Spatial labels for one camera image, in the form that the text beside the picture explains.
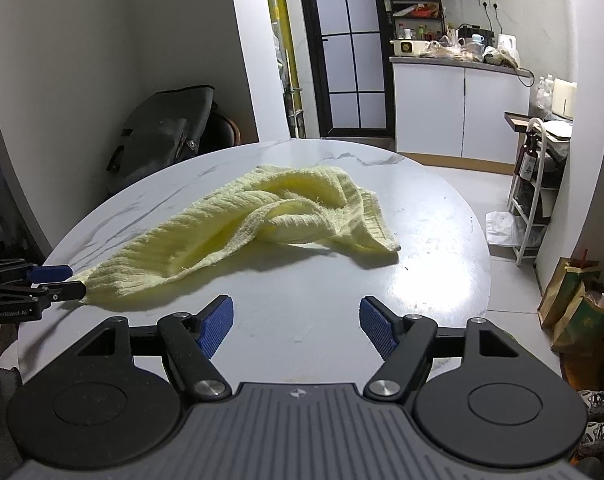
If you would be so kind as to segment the yellow knitted towel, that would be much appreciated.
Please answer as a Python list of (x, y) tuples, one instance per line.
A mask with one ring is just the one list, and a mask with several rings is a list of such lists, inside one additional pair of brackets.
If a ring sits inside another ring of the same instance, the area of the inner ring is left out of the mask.
[(212, 268), (252, 242), (329, 244), (370, 255), (401, 249), (378, 197), (345, 170), (263, 165), (78, 274), (86, 288), (83, 304), (119, 308)]

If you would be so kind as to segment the white round marble table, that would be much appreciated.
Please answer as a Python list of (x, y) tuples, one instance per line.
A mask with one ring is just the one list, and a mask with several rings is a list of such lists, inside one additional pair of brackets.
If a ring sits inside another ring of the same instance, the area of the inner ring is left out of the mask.
[(127, 311), (134, 326), (173, 312), (200, 311), (232, 298), (235, 323), (214, 356), (240, 382), (352, 382), (362, 385), (381, 359), (360, 330), (358, 307), (375, 296), (397, 314), (422, 314), (462, 327), (488, 306), (485, 235), (461, 195), (435, 171), (381, 148), (352, 142), (290, 140), (247, 144), (153, 174), (87, 214), (49, 256), (84, 270), (145, 230), (261, 165), (336, 166), (379, 198), (399, 252), (356, 259), (325, 246), (253, 244)]

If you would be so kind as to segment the white plastic bag on floor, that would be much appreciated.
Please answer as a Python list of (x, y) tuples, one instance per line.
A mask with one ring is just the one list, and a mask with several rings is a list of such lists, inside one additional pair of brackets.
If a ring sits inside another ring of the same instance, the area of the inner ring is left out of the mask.
[(489, 245), (518, 247), (523, 242), (526, 223), (509, 211), (491, 211), (485, 214), (486, 240)]

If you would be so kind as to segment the brown green paper bag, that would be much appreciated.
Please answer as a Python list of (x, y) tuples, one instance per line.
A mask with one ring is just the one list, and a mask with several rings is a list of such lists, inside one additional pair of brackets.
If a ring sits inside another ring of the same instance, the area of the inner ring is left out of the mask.
[(561, 258), (537, 314), (554, 353), (591, 356), (604, 335), (604, 283), (594, 260)]

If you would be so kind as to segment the black bag on chair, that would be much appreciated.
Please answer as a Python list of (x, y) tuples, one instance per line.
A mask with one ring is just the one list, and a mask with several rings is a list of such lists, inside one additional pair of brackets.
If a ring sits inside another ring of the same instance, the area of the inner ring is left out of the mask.
[(116, 195), (169, 166), (240, 144), (240, 129), (221, 114), (210, 84), (154, 93), (122, 128), (106, 171)]

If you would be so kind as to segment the dark glass bottle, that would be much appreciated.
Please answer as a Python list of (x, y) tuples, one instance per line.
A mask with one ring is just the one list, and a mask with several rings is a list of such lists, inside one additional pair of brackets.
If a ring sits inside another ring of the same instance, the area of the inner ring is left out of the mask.
[(515, 174), (524, 181), (530, 181), (538, 162), (539, 133), (529, 131), (525, 135), (524, 143), (520, 146), (518, 159), (515, 164)]

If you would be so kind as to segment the white rolling storage cart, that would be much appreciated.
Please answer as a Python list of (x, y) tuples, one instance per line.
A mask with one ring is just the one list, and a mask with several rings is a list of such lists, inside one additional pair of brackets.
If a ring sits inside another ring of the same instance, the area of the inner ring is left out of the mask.
[(533, 177), (530, 181), (520, 179), (514, 166), (508, 197), (509, 212), (526, 223), (522, 244), (512, 248), (515, 264), (521, 266), (536, 259), (550, 226), (570, 152), (573, 123), (561, 118), (542, 120), (511, 112), (504, 113), (504, 119), (520, 136), (520, 146), (526, 133), (532, 130), (539, 133), (538, 162)]

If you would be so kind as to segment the white kitchen base cabinet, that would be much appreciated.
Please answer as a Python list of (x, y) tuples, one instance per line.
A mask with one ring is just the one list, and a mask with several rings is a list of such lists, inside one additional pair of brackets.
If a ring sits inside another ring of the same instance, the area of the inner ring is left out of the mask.
[(423, 165), (511, 174), (534, 77), (525, 70), (446, 58), (391, 59), (396, 151)]

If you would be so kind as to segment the white rice cooker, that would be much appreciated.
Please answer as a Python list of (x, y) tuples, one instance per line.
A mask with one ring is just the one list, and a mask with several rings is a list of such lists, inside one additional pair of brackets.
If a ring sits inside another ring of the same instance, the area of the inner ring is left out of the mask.
[(397, 39), (392, 40), (393, 52), (395, 56), (403, 58), (419, 58), (430, 43), (427, 40)]

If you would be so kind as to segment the white electric kettle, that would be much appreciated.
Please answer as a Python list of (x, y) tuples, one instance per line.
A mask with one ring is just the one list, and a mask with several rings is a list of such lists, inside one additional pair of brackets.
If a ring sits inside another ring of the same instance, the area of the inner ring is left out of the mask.
[(516, 46), (515, 36), (499, 34), (498, 49), (500, 51), (507, 52), (510, 58), (513, 58), (516, 62), (520, 62), (520, 55), (518, 54), (518, 47)]

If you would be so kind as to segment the black spice shelf rack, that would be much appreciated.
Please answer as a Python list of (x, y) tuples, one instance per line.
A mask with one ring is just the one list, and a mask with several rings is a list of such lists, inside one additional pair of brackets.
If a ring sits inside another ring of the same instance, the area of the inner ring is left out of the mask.
[(396, 40), (437, 40), (445, 35), (442, 0), (385, 0)]

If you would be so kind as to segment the black framed glass door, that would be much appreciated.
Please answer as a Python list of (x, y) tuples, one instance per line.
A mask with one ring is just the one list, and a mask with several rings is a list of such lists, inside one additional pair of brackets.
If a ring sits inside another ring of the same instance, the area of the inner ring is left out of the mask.
[(301, 0), (319, 136), (393, 134), (390, 24), (384, 0)]

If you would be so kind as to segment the yellow vertical pipe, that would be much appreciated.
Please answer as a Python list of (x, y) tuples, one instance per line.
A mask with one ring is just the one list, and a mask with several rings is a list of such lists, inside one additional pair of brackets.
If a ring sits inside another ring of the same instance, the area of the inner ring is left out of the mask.
[(275, 37), (278, 72), (290, 136), (305, 139), (302, 89), (297, 73), (288, 3), (287, 0), (267, 0), (267, 3), (271, 29)]

